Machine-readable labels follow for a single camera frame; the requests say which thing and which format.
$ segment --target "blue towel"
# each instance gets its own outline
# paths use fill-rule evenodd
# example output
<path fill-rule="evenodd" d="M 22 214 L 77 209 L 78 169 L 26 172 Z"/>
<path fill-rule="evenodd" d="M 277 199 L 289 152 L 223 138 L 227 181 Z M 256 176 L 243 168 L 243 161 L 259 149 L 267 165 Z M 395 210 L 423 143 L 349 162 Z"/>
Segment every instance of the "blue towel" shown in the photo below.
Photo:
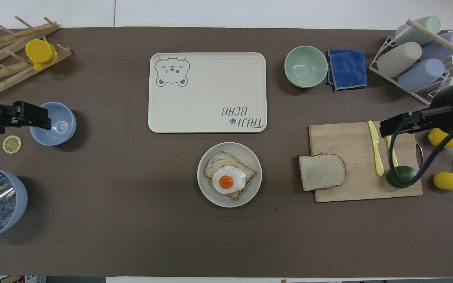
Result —
<path fill-rule="evenodd" d="M 351 52 L 352 50 L 328 50 L 327 51 L 327 64 L 329 68 L 327 69 L 327 84 L 330 86 L 334 86 L 333 83 L 333 76 L 331 75 L 331 66 L 329 65 L 329 61 L 331 58 L 332 54 L 338 54 L 338 53 L 343 53 L 343 52 Z"/>
<path fill-rule="evenodd" d="M 329 69 L 334 90 L 363 88 L 368 84 L 364 51 L 352 50 L 329 54 Z"/>

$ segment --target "white table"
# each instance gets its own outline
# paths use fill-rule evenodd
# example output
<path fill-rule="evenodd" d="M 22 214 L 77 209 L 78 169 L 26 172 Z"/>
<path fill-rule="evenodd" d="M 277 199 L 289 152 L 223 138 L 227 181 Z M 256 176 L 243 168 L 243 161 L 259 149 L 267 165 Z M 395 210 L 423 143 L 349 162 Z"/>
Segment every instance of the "white table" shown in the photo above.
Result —
<path fill-rule="evenodd" d="M 408 18 L 436 15 L 453 30 L 453 0 L 0 0 L 0 24 L 25 28 L 57 21 L 61 27 L 182 26 L 395 30 Z M 284 278 L 110 277 L 108 283 L 275 283 Z M 359 278 L 288 278 L 288 282 Z"/>

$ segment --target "cable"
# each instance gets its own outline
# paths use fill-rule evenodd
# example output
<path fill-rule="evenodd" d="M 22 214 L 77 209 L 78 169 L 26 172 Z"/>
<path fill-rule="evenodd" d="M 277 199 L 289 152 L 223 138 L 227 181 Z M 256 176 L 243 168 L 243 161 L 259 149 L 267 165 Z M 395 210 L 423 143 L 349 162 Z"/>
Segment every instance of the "cable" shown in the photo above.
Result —
<path fill-rule="evenodd" d="M 453 138 L 453 131 L 452 131 L 451 133 L 448 134 L 448 136 L 445 139 L 443 139 L 441 141 L 441 143 L 433 150 L 433 152 L 431 152 L 431 155 L 429 155 L 427 160 L 424 161 L 424 163 L 420 167 L 420 170 L 417 172 L 417 174 L 411 180 L 409 180 L 408 182 L 404 182 L 401 179 L 401 177 L 399 176 L 399 174 L 397 173 L 397 170 L 396 170 L 396 168 L 394 166 L 394 161 L 393 161 L 393 158 L 392 158 L 392 151 L 394 150 L 394 142 L 395 142 L 396 137 L 399 134 L 399 132 L 404 127 L 406 127 L 406 125 L 408 125 L 408 123 L 412 123 L 415 120 L 419 120 L 420 119 L 420 115 L 421 115 L 420 113 L 417 113 L 417 115 L 410 116 L 410 117 L 404 119 L 404 121 L 401 124 L 399 124 L 397 129 L 394 131 L 394 134 L 392 134 L 392 141 L 391 141 L 391 144 L 390 144 L 390 147 L 389 147 L 389 167 L 390 167 L 390 170 L 392 170 L 396 181 L 404 188 L 415 184 L 415 182 L 417 182 L 420 179 L 422 174 L 425 173 L 427 168 L 429 168 L 429 165 L 431 165 L 431 163 L 434 161 L 434 158 L 441 152 L 443 147 L 445 147 L 445 145 Z"/>

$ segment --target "green bowl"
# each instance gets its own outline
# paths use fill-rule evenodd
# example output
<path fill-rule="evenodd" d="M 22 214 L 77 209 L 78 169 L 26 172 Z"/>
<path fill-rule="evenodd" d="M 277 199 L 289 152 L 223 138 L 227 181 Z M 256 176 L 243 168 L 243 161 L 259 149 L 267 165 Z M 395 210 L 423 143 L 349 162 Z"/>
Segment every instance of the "green bowl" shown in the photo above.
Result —
<path fill-rule="evenodd" d="M 298 46 L 287 55 L 284 71 L 291 84 L 309 88 L 318 85 L 326 77 L 327 60 L 315 47 Z"/>

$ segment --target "wooden cutting board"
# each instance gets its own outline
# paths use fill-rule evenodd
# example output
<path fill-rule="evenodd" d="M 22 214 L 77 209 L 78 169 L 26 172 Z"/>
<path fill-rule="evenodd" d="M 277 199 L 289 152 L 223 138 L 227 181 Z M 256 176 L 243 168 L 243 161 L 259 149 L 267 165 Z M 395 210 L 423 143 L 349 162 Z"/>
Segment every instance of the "wooden cutting board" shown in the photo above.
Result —
<path fill-rule="evenodd" d="M 379 131 L 379 122 L 374 122 Z M 310 154 L 337 154 L 345 162 L 347 177 L 343 185 L 332 189 L 315 190 L 317 202 L 358 200 L 422 195 L 422 182 L 398 189 L 375 171 L 375 158 L 368 122 L 309 126 Z M 387 140 L 380 138 L 378 145 L 385 172 L 389 169 Z M 416 139 L 413 134 L 397 136 L 394 151 L 399 165 L 419 169 Z"/>

